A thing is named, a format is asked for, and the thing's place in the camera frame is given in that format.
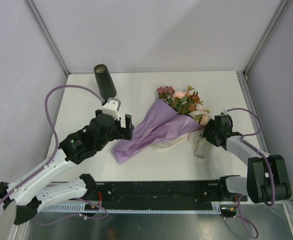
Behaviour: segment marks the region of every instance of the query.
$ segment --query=pink flower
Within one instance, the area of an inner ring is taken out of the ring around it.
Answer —
[[[208,114],[205,114],[203,117],[202,117],[202,120],[200,121],[200,125],[202,127],[204,127],[205,125],[208,124],[208,121],[209,121],[209,115]]]
[[[156,91],[158,94],[166,94],[168,89],[166,87],[160,86]]]
[[[205,110],[204,107],[200,103],[197,103],[195,108],[197,111],[204,111]]]
[[[181,92],[181,91],[176,91],[173,94],[174,98],[179,98],[179,99],[183,99],[185,97],[186,93],[185,92]]]
[[[170,94],[174,94],[176,91],[173,89],[173,87],[169,86],[167,88],[167,91],[170,93]]]

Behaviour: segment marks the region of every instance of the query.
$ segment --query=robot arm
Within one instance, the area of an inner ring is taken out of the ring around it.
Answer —
[[[266,203],[272,199],[271,178],[274,181],[275,200],[286,200],[292,195],[285,160],[251,145],[239,132],[233,132],[233,122],[228,114],[214,116],[205,126],[202,137],[216,147],[222,147],[236,155],[247,165],[247,177],[224,176],[227,193],[249,196],[254,203]],[[265,159],[269,162],[269,175]]]
[[[58,151],[52,161],[47,158],[32,171],[11,183],[0,182],[0,198],[14,192],[4,201],[3,208],[15,201],[17,205],[14,224],[22,224],[33,218],[38,211],[49,205],[72,198],[96,194],[97,184],[89,174],[82,174],[77,180],[54,187],[46,187],[55,176],[82,163],[85,159],[101,151],[108,142],[118,139],[131,140],[133,125],[130,115],[125,115],[125,127],[121,127],[119,108],[121,102],[109,98],[102,110],[95,112],[89,125],[69,134],[59,143]],[[29,181],[22,183],[34,173]]]

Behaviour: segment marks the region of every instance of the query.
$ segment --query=white wall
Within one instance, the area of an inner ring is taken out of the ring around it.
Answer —
[[[70,72],[243,70],[280,0],[34,0]]]
[[[271,152],[283,155],[293,189],[293,1],[249,73]]]
[[[0,0],[0,182],[16,180],[42,160],[50,134],[44,99],[65,82],[25,3]],[[50,101],[52,116],[59,95]]]

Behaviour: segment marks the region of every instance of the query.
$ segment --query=perforated metal strip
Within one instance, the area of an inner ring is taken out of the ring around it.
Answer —
[[[47,213],[92,213],[94,210],[85,210],[85,203],[58,203],[44,208],[41,212]],[[220,205],[212,203],[212,210],[121,210],[107,209],[110,214],[221,214]]]

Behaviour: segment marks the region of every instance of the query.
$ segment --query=purple fabric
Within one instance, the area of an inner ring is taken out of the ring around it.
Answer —
[[[120,140],[112,149],[112,154],[119,164],[123,164],[153,143],[169,142],[201,128],[191,117],[178,115],[164,101],[156,99],[143,122],[133,130],[132,139]]]

